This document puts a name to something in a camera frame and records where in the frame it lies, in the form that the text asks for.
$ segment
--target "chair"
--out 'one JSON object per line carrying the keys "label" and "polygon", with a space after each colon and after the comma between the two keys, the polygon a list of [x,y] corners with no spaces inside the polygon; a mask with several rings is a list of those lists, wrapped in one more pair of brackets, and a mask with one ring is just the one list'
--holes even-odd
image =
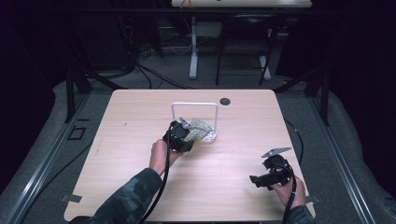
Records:
{"label": "chair", "polygon": [[[233,16],[222,24],[219,34],[219,57],[216,76],[216,85],[219,85],[220,69],[243,68],[261,69],[260,85],[264,79],[265,70],[271,58],[271,52],[278,30],[283,27],[284,19],[277,15],[248,15]],[[222,57],[225,54],[254,54],[266,58],[262,66],[222,66]]]}

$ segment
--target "metal stand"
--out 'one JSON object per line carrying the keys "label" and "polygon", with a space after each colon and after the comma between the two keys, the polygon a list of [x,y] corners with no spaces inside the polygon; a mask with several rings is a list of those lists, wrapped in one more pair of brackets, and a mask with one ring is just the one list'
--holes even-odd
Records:
{"label": "metal stand", "polygon": [[[347,28],[343,23],[339,23],[336,33],[347,33]],[[314,97],[317,95],[321,87],[320,116],[326,126],[329,126],[328,107],[332,62],[336,61],[338,55],[341,54],[341,49],[343,49],[346,44],[344,35],[334,35],[333,37],[334,39],[332,40],[332,43],[330,44],[324,56],[323,63],[319,68],[313,69],[300,77],[296,77],[292,81],[274,90],[274,92],[279,93],[289,89],[292,86],[295,86],[309,77],[314,77],[313,80],[310,81],[306,86],[304,93],[306,96]]]}
{"label": "metal stand", "polygon": [[175,105],[202,105],[202,106],[214,106],[216,111],[215,111],[215,121],[212,127],[212,131],[201,140],[201,142],[214,142],[216,141],[216,137],[218,136],[218,113],[219,113],[219,106],[215,103],[181,103],[181,102],[175,102],[172,103],[172,118],[173,120],[176,120],[176,112],[175,112]]}
{"label": "metal stand", "polygon": [[[259,57],[259,61],[260,61],[260,66],[261,67],[264,67],[266,62],[267,62],[267,60],[265,59],[265,56],[260,56]],[[264,80],[265,81],[270,81],[271,80],[271,73],[270,73],[270,70],[268,69],[268,66],[265,69]]]}
{"label": "metal stand", "polygon": [[69,71],[66,74],[66,91],[67,91],[67,117],[65,122],[69,122],[71,118],[75,115],[75,107],[76,107],[76,102],[75,102],[75,89],[74,86],[76,84],[78,90],[82,94],[90,94],[92,91],[92,86],[88,82],[87,78],[85,75],[88,75],[99,82],[103,83],[104,85],[108,86],[111,88],[113,91],[114,90],[120,90],[120,89],[125,89],[107,79],[104,77],[101,77],[99,74],[83,69],[83,68],[70,68]]}

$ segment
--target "gray carpet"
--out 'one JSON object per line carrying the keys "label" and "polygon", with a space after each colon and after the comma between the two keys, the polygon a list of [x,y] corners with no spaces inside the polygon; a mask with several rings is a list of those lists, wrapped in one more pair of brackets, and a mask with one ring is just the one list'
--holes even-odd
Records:
{"label": "gray carpet", "polygon": [[[260,78],[257,76],[232,76],[222,77],[220,85],[216,86],[216,55],[212,44],[213,42],[206,40],[200,47],[198,78],[196,80],[189,79],[190,53],[180,55],[169,50],[165,52],[164,58],[152,53],[151,57],[141,60],[141,63],[178,83],[197,89],[274,89],[282,85],[284,79],[287,79],[286,77],[273,77],[271,81],[259,86]],[[276,63],[270,64],[270,70],[273,74],[276,70]],[[160,86],[161,80],[158,77],[150,74],[148,74],[148,77],[152,82],[153,88]],[[147,89],[149,87],[147,79],[138,71],[133,71],[132,74],[126,77],[112,80],[129,89]],[[44,185],[67,163],[73,160],[79,152],[87,147],[95,136],[111,91],[95,80],[91,80],[91,84],[94,87],[94,91],[87,98],[77,92],[78,99],[84,101],[85,104],[82,105],[73,122],[68,124],[72,128],[75,127],[74,131],[69,130],[64,136],[60,145],[60,153],[53,163]],[[160,88],[174,89],[175,86],[164,82]],[[359,213],[351,200],[345,181],[335,166],[332,147],[329,144],[326,133],[323,132],[320,120],[317,119],[316,114],[318,111],[312,104],[312,102],[317,100],[305,98],[301,92],[303,88],[304,83],[287,93],[278,94],[277,99],[285,119],[289,120],[297,129],[304,142],[304,156],[301,167],[306,185],[311,194],[317,194],[321,199],[321,202],[315,204],[317,222],[362,223]],[[62,132],[64,119],[66,118],[65,84],[60,84],[54,91],[57,95],[57,102],[46,126],[32,147],[21,169],[0,196],[0,207],[2,208],[0,212],[1,223],[5,223],[7,218],[12,215],[12,209],[32,177],[35,168],[53,148],[57,137]],[[376,184],[370,170],[363,163],[359,137],[341,102],[332,94],[330,97],[329,122],[330,129],[350,171],[356,178],[361,195],[367,202],[375,222],[396,223],[395,202]],[[292,143],[296,148],[296,154],[300,157],[300,140],[296,132],[289,125],[287,126]],[[66,203],[61,199],[64,195],[72,193],[87,152],[88,150],[73,163],[69,164],[47,187],[42,189],[42,193],[35,201],[23,223],[66,223],[63,219]]]}

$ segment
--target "cable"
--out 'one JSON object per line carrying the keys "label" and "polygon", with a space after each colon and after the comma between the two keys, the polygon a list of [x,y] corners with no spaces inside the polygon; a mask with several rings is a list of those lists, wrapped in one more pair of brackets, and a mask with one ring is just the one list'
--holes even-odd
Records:
{"label": "cable", "polygon": [[187,20],[186,20],[186,17],[183,17],[183,21],[184,21],[184,23],[186,24],[186,27],[187,27],[187,29],[189,30],[190,34],[191,34],[192,31],[191,31],[191,29],[190,29],[189,23],[188,23]]}
{"label": "cable", "polygon": [[164,43],[164,44],[167,45],[167,46],[169,46],[169,47],[171,48],[171,50],[172,50],[175,54],[178,54],[178,55],[182,55],[182,54],[188,53],[188,52],[190,51],[190,49],[192,48],[192,44],[190,44],[188,47],[185,47],[185,48],[187,48],[187,49],[184,50],[183,52],[177,52],[177,51],[175,50],[175,47],[172,46],[171,44],[168,44],[168,43]]}
{"label": "cable", "polygon": [[120,73],[118,74],[112,74],[112,75],[101,75],[101,77],[107,78],[107,79],[113,79],[113,78],[117,78],[117,77],[125,77],[128,74],[132,73],[134,71],[134,65],[129,66],[128,68],[122,70]]}
{"label": "cable", "polygon": [[300,159],[298,160],[298,164],[301,164],[301,161],[303,160],[303,155],[304,155],[304,142],[303,142],[303,138],[300,136],[300,133],[298,132],[298,130],[296,128],[294,128],[294,126],[290,123],[290,121],[288,121],[287,119],[283,118],[283,120],[286,121],[286,123],[289,124],[289,126],[294,130],[295,133],[297,133],[298,138],[300,139],[300,143],[301,143],[301,154],[300,154]]}
{"label": "cable", "polygon": [[149,44],[143,44],[139,48],[139,59],[146,60],[151,56],[151,52],[154,51],[154,48]]}
{"label": "cable", "polygon": [[[169,125],[168,128],[168,132],[170,132],[172,128],[172,123]],[[168,179],[168,174],[169,174],[169,158],[171,155],[171,148],[169,146],[169,135],[167,135],[167,139],[166,139],[166,162],[165,162],[165,172],[163,175],[163,184],[161,185],[160,190],[158,191],[157,197],[155,198],[154,202],[152,203],[151,207],[149,208],[149,210],[147,211],[147,213],[142,217],[142,219],[140,220],[139,224],[143,224],[145,223],[146,219],[149,217],[149,215],[151,214],[151,212],[154,210],[155,206],[157,205],[158,201],[160,200],[161,196],[163,195],[163,190],[165,189],[165,185],[166,185],[166,181]]]}
{"label": "cable", "polygon": [[160,84],[158,84],[158,86],[155,89],[158,90],[161,87],[162,84],[163,84],[163,79],[161,78]]}
{"label": "cable", "polygon": [[167,83],[169,83],[169,84],[171,84],[173,86],[179,87],[181,89],[195,89],[193,87],[189,87],[189,86],[185,86],[185,85],[182,85],[180,83],[177,83],[174,80],[170,79],[169,77],[165,77],[165,76],[161,75],[160,73],[158,73],[157,71],[154,71],[152,69],[149,69],[149,68],[145,67],[141,63],[136,63],[136,67],[138,67],[139,69],[144,69],[144,70],[150,72],[152,75],[154,75],[156,77],[159,77],[162,80],[164,80],[165,82],[167,82]]}
{"label": "cable", "polygon": [[146,75],[146,73],[145,73],[142,69],[139,68],[139,70],[140,70],[140,72],[143,73],[143,75],[144,75],[144,76],[146,77],[146,79],[148,80],[148,89],[151,90],[151,80],[149,79],[148,75]]}
{"label": "cable", "polygon": [[288,203],[286,204],[285,212],[283,213],[283,219],[282,219],[282,224],[287,224],[288,223],[288,216],[289,216],[289,213],[290,213],[290,208],[291,208],[291,205],[293,204],[294,197],[296,195],[296,189],[297,189],[296,176],[294,175],[294,172],[293,172],[291,167],[289,169],[288,167],[286,167],[286,166],[284,166],[282,164],[278,164],[278,163],[274,163],[274,165],[277,165],[277,166],[280,166],[280,167],[286,169],[291,174],[292,181],[293,181],[293,183],[291,185],[291,193],[290,193],[290,196],[289,196],[289,200],[288,200]]}
{"label": "cable", "polygon": [[37,193],[37,195],[35,196],[35,198],[33,199],[32,203],[29,205],[29,207],[27,208],[23,218],[21,219],[21,223],[23,223],[23,221],[26,219],[27,215],[29,214],[29,211],[32,209],[33,205],[35,204],[35,202],[37,201],[37,199],[40,197],[40,195],[44,192],[44,190],[49,186],[50,183],[52,183],[52,181],[59,176],[59,174],[61,172],[63,172],[71,163],[73,163],[79,156],[82,155],[82,153],[84,153],[91,145],[92,142],[90,142],[84,149],[82,149],[82,151],[80,151],[77,156],[75,158],[73,158],[70,162],[68,162],[60,171],[58,171],[58,173],[56,173],[48,182],[46,185],[44,185],[41,190]]}

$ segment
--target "black cable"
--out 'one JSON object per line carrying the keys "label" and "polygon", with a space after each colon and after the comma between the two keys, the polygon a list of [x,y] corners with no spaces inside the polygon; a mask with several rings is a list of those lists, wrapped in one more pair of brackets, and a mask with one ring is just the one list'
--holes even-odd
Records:
{"label": "black cable", "polygon": [[300,159],[298,160],[298,163],[301,165],[301,161],[303,160],[303,155],[304,155],[304,142],[303,142],[303,138],[300,136],[300,133],[298,132],[298,130],[296,128],[294,128],[294,126],[290,123],[290,121],[288,121],[287,119],[283,118],[283,120],[286,121],[286,123],[289,124],[289,126],[294,130],[295,133],[297,133],[298,138],[300,139],[300,143],[301,143],[301,153],[300,153]]}
{"label": "black cable", "polygon": [[128,68],[122,70],[120,73],[118,74],[112,74],[112,75],[101,75],[104,78],[107,79],[113,79],[113,78],[117,78],[117,77],[125,77],[126,75],[132,73],[134,71],[134,65],[129,66]]}
{"label": "black cable", "polygon": [[165,77],[165,76],[161,75],[160,73],[158,73],[157,71],[154,71],[152,69],[147,68],[146,66],[142,65],[141,63],[136,63],[136,66],[139,69],[144,69],[144,70],[150,72],[152,75],[154,75],[156,77],[159,77],[163,81],[165,81],[165,82],[167,82],[167,83],[169,83],[169,84],[171,84],[173,86],[179,87],[181,89],[195,89],[193,87],[189,87],[189,86],[185,86],[185,85],[179,84],[179,83],[175,82],[174,80],[170,79],[169,77]]}
{"label": "black cable", "polygon": [[161,78],[160,84],[158,84],[158,86],[155,89],[158,90],[161,87],[162,84],[163,84],[163,79]]}
{"label": "black cable", "polygon": [[35,204],[35,202],[37,201],[37,199],[40,197],[40,195],[44,192],[44,190],[49,186],[50,183],[52,183],[52,181],[59,176],[59,174],[61,172],[63,172],[71,163],[73,163],[79,156],[82,155],[82,153],[84,153],[91,145],[92,142],[90,142],[84,149],[82,149],[82,151],[80,151],[77,156],[75,158],[73,158],[73,160],[71,160],[70,162],[68,162],[60,171],[58,171],[58,173],[56,173],[48,182],[46,185],[44,185],[41,190],[37,193],[37,195],[35,196],[35,198],[33,199],[32,203],[29,205],[29,207],[27,208],[23,218],[21,219],[21,223],[23,223],[23,221],[26,219],[27,215],[29,214],[29,211],[32,209],[33,205]]}
{"label": "black cable", "polygon": [[142,45],[139,48],[139,58],[138,59],[143,59],[143,60],[148,59],[151,56],[152,50],[154,50],[154,48],[151,45],[148,45],[148,44]]}
{"label": "black cable", "polygon": [[297,189],[296,176],[294,175],[294,172],[291,167],[289,169],[288,167],[286,167],[282,164],[278,164],[278,163],[274,163],[274,165],[277,165],[277,166],[280,166],[280,167],[286,169],[291,174],[292,180],[290,180],[290,181],[293,181],[292,185],[291,185],[291,193],[289,196],[289,200],[288,200],[288,203],[286,204],[285,212],[283,213],[283,219],[282,219],[282,224],[287,224],[288,216],[290,213],[290,208],[291,208],[291,205],[293,204],[294,197],[296,195],[296,189]]}
{"label": "black cable", "polygon": [[142,69],[140,69],[140,72],[143,73],[143,75],[146,77],[146,79],[148,80],[148,89],[151,90],[151,80],[149,79],[148,75],[146,75],[145,71],[143,71]]}
{"label": "black cable", "polygon": [[190,37],[184,37],[184,36],[181,36],[181,35],[174,35],[171,38],[164,39],[161,43],[165,44],[165,45],[173,45],[173,44],[176,44],[176,43],[180,43],[182,41],[190,43],[191,42],[191,38]]}
{"label": "black cable", "polygon": [[87,69],[87,68],[85,68],[83,66],[79,66],[78,69],[81,72],[83,72],[85,75],[98,80],[99,82],[105,84],[106,86],[108,86],[109,88],[111,88],[113,90],[127,90],[128,89],[128,88],[121,87],[121,86],[109,81],[107,78],[104,78],[104,77],[100,76],[99,74],[97,74],[93,70]]}
{"label": "black cable", "polygon": [[[172,123],[169,125],[168,128],[168,132],[170,132],[172,128]],[[142,219],[140,220],[139,224],[143,224],[145,223],[146,219],[149,217],[149,215],[151,214],[151,212],[154,210],[155,206],[157,205],[158,201],[160,200],[161,196],[163,195],[163,190],[165,189],[165,185],[166,185],[166,181],[168,179],[168,174],[169,174],[169,163],[170,163],[170,155],[171,155],[171,148],[169,146],[169,135],[167,135],[167,139],[166,139],[166,162],[165,162],[165,172],[163,175],[163,184],[161,185],[160,190],[158,191],[157,197],[155,198],[154,202],[151,204],[151,207],[149,208],[149,210],[147,211],[147,213],[142,217]]]}

